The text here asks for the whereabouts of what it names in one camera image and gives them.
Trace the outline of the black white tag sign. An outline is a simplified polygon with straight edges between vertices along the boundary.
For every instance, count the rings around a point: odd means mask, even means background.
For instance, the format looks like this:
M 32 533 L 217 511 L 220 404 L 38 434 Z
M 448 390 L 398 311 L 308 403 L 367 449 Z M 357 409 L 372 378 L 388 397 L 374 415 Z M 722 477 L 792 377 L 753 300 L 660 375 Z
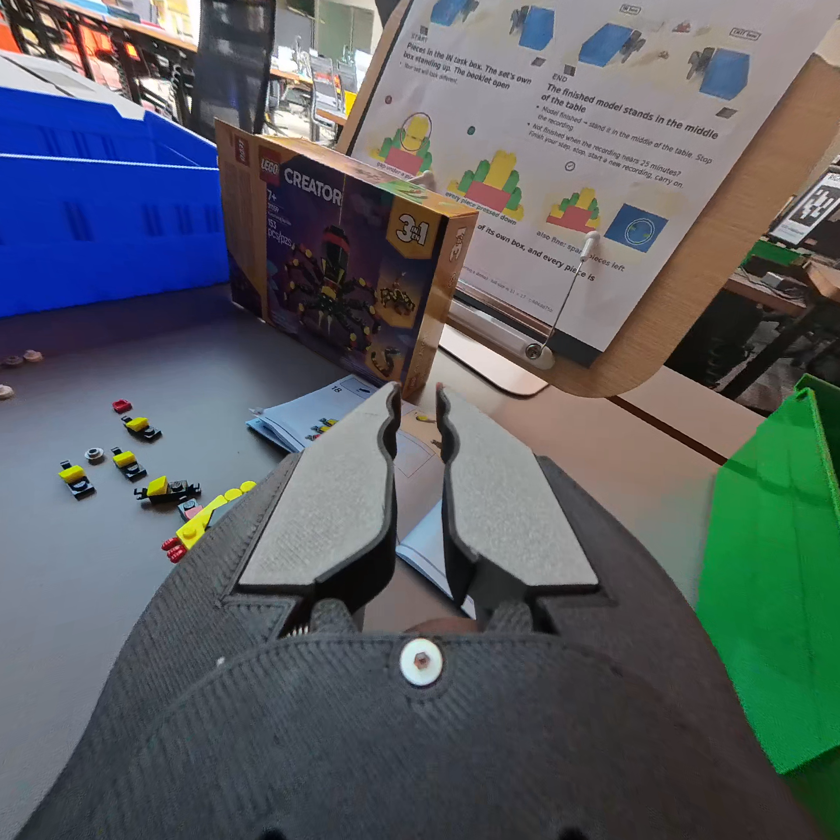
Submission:
M 794 247 L 815 244 L 821 228 L 838 223 L 838 208 L 839 167 L 833 164 L 803 194 L 789 202 L 767 235 L 775 242 Z

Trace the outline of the printed instruction sheet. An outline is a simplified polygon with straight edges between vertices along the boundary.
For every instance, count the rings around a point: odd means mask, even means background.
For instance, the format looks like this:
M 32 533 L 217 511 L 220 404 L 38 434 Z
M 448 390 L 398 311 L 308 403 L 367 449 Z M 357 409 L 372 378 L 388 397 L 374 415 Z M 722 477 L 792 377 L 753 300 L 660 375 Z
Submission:
M 349 152 L 479 213 L 459 283 L 592 365 L 838 19 L 831 1 L 411 2 Z

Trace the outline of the wooden document stand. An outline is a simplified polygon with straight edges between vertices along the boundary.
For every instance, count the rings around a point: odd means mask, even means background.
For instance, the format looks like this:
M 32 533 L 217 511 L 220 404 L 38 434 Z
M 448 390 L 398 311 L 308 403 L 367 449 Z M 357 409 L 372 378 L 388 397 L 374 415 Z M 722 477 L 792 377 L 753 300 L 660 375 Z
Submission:
M 410 3 L 390 2 L 392 11 L 368 69 L 373 67 L 378 72 L 382 68 Z M 368 69 L 357 98 L 362 107 L 370 100 L 374 85 L 373 80 L 367 79 Z M 353 114 L 354 106 L 339 142 L 339 150 L 351 157 L 350 142 L 360 122 Z M 565 359 L 545 344 L 538 346 L 530 341 L 529 335 L 501 321 L 497 311 L 476 307 L 463 292 L 459 278 L 448 314 L 448 328 L 464 336 L 460 342 L 466 349 L 460 349 L 455 339 L 449 338 L 443 341 L 444 348 L 489 378 L 494 374 L 487 364 L 478 361 L 481 354 L 489 355 L 494 361 L 504 358 L 515 366 L 517 373 L 576 396 L 617 396 L 643 384 L 664 365 L 740 259 L 766 231 L 771 218 L 802 183 L 837 128 L 838 19 L 615 339 L 591 366 Z

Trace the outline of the lego instruction booklet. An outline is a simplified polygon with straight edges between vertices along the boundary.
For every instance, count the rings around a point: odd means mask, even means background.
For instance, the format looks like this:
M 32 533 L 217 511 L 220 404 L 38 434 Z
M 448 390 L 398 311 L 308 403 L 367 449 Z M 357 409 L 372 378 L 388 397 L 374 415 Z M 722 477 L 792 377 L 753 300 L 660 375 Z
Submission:
M 247 426 L 287 452 L 299 453 L 375 392 L 372 383 L 347 375 L 296 400 L 253 409 Z M 435 416 L 404 402 L 396 445 L 396 554 L 449 599 L 441 502 L 444 464 Z

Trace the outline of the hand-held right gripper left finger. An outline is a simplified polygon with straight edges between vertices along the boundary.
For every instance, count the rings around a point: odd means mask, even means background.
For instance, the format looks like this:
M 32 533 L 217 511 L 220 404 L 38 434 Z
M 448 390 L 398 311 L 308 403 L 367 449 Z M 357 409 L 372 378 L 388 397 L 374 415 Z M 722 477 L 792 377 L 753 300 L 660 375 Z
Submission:
M 364 609 L 396 564 L 401 387 L 387 383 L 299 454 L 246 554 L 237 589 Z

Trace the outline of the metal storage shelving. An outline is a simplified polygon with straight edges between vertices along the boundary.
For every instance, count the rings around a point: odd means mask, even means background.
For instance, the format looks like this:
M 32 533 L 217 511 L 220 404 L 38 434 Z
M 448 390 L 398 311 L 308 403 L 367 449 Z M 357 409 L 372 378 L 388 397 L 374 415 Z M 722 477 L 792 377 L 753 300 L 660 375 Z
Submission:
M 125 60 L 136 80 L 193 84 L 197 47 L 128 9 L 128 2 L 2 1 L 2 48 L 58 60 L 90 80 Z

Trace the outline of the black mesh office chair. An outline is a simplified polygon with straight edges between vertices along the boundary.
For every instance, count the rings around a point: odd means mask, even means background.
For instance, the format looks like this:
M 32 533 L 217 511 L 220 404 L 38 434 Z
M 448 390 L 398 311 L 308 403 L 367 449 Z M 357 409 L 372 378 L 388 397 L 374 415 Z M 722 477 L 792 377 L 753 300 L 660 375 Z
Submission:
M 275 1 L 202 1 L 189 129 L 216 141 L 215 121 L 261 134 L 266 121 Z

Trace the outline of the grey office chair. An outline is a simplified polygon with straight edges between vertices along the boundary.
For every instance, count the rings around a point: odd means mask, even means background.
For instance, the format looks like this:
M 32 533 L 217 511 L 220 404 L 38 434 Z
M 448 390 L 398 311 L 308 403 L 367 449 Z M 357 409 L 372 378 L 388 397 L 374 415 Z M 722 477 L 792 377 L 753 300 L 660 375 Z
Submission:
M 319 139 L 321 127 L 340 134 L 348 117 L 347 95 L 355 83 L 354 68 L 312 51 L 306 58 L 311 77 L 311 139 Z

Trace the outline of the purple yellow lego set box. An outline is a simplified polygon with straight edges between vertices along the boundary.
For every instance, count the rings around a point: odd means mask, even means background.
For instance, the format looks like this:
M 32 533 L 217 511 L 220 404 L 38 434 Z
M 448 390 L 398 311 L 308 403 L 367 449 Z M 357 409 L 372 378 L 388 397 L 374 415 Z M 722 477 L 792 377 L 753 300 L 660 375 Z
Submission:
M 422 391 L 479 215 L 304 139 L 215 120 L 232 299 L 346 371 Z

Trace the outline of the small green bin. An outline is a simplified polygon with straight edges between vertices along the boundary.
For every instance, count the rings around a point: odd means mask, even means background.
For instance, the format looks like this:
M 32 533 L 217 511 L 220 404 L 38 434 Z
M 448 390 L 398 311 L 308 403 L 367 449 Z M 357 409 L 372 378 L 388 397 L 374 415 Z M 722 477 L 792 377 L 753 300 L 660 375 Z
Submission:
M 744 257 L 741 267 L 745 267 L 753 259 L 761 259 L 777 266 L 803 266 L 812 254 L 800 248 L 788 248 L 761 238 Z

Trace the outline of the yellow black lego spider body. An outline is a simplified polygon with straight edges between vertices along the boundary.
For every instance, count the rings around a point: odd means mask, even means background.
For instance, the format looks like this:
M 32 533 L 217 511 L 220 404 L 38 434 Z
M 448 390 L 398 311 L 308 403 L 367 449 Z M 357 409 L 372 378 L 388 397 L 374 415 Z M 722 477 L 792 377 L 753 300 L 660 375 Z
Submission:
M 178 564 L 204 534 L 214 524 L 220 522 L 223 514 L 256 486 L 256 482 L 247 480 L 207 503 L 198 504 L 195 500 L 188 500 L 180 504 L 178 510 L 182 514 L 183 524 L 176 530 L 174 536 L 161 544 L 161 550 L 167 559 L 173 564 Z

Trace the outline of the yellow black lego leg assembly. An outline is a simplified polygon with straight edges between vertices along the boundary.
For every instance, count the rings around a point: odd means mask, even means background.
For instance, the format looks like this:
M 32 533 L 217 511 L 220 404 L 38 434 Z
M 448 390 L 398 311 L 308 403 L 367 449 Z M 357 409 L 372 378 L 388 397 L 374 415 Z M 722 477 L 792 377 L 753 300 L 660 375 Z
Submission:
M 166 476 L 153 479 L 148 486 L 135 489 L 133 496 L 140 502 L 148 502 L 152 506 L 164 504 L 181 504 L 184 501 L 199 497 L 202 493 L 197 483 L 184 479 L 169 480 Z

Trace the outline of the blue plastic bin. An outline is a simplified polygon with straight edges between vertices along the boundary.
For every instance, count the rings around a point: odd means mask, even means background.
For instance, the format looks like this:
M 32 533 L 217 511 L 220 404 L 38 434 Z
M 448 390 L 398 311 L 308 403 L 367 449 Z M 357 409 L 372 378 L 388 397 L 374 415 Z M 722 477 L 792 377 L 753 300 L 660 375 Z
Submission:
M 13 88 L 1 112 L 2 317 L 228 280 L 214 143 Z

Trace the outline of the wooden side table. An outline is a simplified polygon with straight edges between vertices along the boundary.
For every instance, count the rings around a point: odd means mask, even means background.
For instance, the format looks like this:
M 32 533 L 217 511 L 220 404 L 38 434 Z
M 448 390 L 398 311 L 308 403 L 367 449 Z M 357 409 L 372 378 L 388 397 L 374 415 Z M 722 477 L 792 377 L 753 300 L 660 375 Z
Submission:
M 784 294 L 779 288 L 763 282 L 744 269 L 737 269 L 722 289 L 745 298 L 771 312 L 792 319 L 804 315 L 837 319 L 839 314 L 839 271 L 821 262 L 809 260 L 801 270 L 802 279 L 785 278 L 793 282 L 800 295 Z

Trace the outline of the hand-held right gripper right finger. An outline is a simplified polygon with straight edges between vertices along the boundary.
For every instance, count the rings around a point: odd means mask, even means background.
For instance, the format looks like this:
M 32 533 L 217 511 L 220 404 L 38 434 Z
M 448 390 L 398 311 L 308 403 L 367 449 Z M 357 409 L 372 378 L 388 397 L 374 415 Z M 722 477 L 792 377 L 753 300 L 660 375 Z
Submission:
M 436 406 L 453 600 L 498 606 L 596 592 L 595 569 L 530 447 L 448 386 Z

